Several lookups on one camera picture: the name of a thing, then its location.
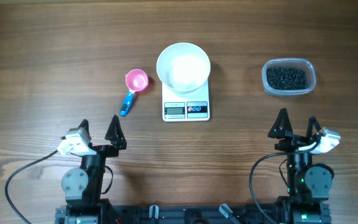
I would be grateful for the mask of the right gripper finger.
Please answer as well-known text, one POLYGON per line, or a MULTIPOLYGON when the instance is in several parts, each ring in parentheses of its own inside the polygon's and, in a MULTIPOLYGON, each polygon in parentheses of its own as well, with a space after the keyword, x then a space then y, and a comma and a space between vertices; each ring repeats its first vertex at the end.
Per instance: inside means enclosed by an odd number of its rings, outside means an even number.
POLYGON ((290 123, 287 109, 282 108, 279 111, 278 116, 277 116, 272 128, 268 132, 267 136, 269 138, 283 139, 283 138, 287 138, 289 135, 291 135, 292 132, 293 132, 293 130, 292 130, 292 126, 290 123))
POLYGON ((306 138, 308 140, 316 139, 316 135, 321 130, 321 126, 319 125, 315 116, 312 116, 308 120, 308 127, 306 130, 306 138))

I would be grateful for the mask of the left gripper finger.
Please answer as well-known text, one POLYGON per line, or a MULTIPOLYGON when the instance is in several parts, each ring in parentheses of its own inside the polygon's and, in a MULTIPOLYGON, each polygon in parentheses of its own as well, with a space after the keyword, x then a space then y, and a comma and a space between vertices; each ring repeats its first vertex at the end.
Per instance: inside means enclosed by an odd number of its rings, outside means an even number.
POLYGON ((108 127, 108 130, 104 137, 105 140, 109 141, 118 150, 124 150, 127 147, 127 141, 122 132, 119 117, 114 115, 108 127))
POLYGON ((78 126, 78 128, 83 128, 87 133, 89 133, 89 121, 87 119, 84 119, 80 125, 78 126))

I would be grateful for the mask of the pink scoop with blue handle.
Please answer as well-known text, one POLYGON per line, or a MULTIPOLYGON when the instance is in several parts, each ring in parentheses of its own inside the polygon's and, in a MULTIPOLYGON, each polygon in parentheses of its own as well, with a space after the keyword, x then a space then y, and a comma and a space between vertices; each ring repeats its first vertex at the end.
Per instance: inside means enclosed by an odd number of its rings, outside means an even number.
POLYGON ((141 69, 133 69, 126 75, 126 85, 129 89, 124 101, 122 103, 119 114, 121 116, 127 116, 130 111, 135 93, 143 91, 149 84, 149 78, 147 74, 141 69))

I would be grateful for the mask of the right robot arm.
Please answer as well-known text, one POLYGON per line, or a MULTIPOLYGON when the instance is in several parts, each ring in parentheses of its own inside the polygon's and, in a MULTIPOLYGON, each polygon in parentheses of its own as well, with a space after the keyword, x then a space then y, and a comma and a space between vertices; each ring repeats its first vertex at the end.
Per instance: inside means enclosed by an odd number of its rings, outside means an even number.
POLYGON ((313 156, 331 150, 340 137, 321 128, 314 117, 309 119, 305 136, 294 134, 285 108, 279 111, 268 137, 279 140, 275 149, 287 157, 288 196, 277 199, 270 214, 273 222, 331 223, 325 201, 329 199, 334 171, 326 164, 314 164, 313 156))

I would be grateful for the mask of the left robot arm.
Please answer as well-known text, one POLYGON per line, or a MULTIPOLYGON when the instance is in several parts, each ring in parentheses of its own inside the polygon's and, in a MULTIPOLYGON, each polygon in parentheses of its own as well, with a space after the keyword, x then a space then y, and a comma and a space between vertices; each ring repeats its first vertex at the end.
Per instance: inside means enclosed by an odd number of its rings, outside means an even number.
POLYGON ((109 144, 94 146, 91 143, 89 122, 84 119, 77 128, 71 128, 62 137, 57 151, 81 157, 79 168, 70 169, 62 177, 62 189, 65 193, 65 207, 56 210, 55 223, 121 223, 121 217, 113 209, 108 199, 101 195, 109 191, 102 190, 106 159, 117 157, 125 150, 127 142, 121 129, 118 116, 114 115, 105 135, 109 144))

